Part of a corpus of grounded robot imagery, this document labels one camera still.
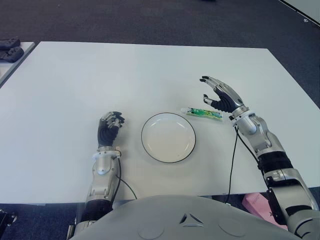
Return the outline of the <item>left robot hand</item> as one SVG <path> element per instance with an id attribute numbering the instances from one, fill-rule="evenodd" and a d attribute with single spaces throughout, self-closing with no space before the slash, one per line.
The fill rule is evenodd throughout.
<path id="1" fill-rule="evenodd" d="M 97 130 L 98 147 L 112 147 L 125 118 L 118 111 L 107 112 L 99 119 Z"/>

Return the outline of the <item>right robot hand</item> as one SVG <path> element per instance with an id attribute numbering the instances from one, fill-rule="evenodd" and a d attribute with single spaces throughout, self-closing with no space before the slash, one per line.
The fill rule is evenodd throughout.
<path id="1" fill-rule="evenodd" d="M 216 110 L 231 113 L 233 116 L 238 116 L 249 110 L 241 97 L 226 83 L 211 76 L 202 76 L 199 81 L 209 85 L 218 95 L 219 100 L 213 100 L 204 94 L 203 102 L 207 105 Z"/>

